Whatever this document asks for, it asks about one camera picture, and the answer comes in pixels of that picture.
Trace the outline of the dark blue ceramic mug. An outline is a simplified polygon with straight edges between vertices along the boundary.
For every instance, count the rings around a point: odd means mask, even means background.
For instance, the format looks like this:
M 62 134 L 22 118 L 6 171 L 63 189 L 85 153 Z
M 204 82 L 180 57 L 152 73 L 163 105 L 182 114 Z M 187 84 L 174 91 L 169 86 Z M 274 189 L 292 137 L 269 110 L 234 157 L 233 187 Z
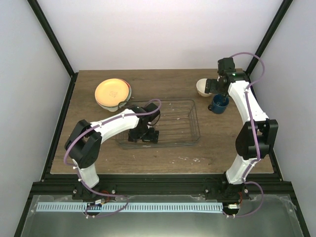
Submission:
M 219 115 L 219 114 L 224 113 L 228 104 L 229 104 L 228 96 L 216 94 L 213 97 L 211 103 L 208 105 L 208 110 Z

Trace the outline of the small cream ceramic bowl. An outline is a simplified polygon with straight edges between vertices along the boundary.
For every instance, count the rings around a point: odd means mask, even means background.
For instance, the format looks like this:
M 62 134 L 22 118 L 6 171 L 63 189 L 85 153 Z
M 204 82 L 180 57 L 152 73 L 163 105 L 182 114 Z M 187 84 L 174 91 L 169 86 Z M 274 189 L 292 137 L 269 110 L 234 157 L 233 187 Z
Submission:
M 196 83 L 197 92 L 202 97 L 209 97 L 212 93 L 205 93 L 205 86 L 206 86 L 207 79 L 199 79 Z

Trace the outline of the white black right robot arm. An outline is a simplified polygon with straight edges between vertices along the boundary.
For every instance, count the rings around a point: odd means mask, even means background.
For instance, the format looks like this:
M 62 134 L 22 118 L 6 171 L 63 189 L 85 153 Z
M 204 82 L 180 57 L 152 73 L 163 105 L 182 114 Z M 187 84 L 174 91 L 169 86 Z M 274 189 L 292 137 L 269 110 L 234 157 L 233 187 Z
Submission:
M 261 109 L 251 86 L 246 73 L 236 70 L 232 57 L 218 60 L 218 78 L 207 79 L 204 86 L 206 94 L 221 95 L 223 101 L 231 97 L 243 122 L 235 141 L 237 156 L 226 171 L 227 182 L 219 187 L 226 199 L 237 193 L 236 185 L 244 183 L 251 169 L 273 150 L 277 136 L 278 122 Z

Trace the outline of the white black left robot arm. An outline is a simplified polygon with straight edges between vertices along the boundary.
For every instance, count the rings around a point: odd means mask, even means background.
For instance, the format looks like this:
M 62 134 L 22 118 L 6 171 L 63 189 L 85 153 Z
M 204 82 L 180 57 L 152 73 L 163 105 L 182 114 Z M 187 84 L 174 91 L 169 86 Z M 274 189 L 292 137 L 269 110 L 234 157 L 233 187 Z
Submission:
M 156 144 L 159 131 L 153 121 L 160 118 L 161 101 L 150 100 L 145 106 L 133 105 L 112 117 L 87 122 L 79 121 L 65 143 L 64 164 L 72 166 L 79 174 L 79 181 L 85 184 L 83 193 L 89 199 L 100 196 L 101 187 L 95 163 L 101 145 L 108 139 L 128 131 L 128 141 Z

